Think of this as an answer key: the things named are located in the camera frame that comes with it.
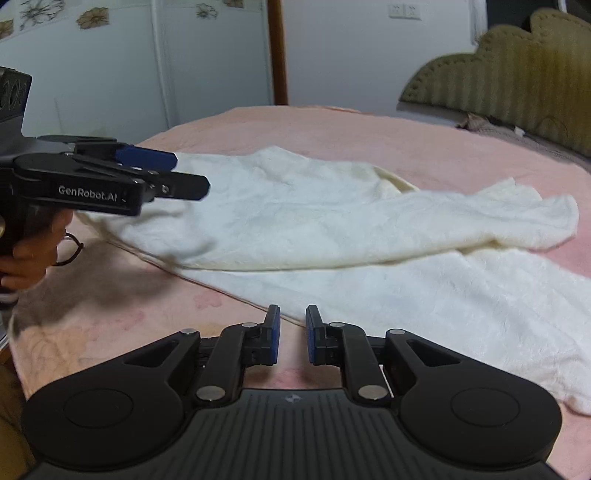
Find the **person's left hand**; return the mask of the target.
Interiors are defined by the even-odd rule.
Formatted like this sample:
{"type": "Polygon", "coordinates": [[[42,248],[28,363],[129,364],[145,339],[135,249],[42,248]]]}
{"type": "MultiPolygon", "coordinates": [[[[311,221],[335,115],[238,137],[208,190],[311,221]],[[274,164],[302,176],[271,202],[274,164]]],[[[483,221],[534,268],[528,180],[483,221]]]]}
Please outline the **person's left hand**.
{"type": "Polygon", "coordinates": [[[58,211],[49,227],[21,240],[0,260],[1,287],[11,292],[27,290],[46,275],[57,260],[58,245],[73,219],[72,210],[58,211]]]}

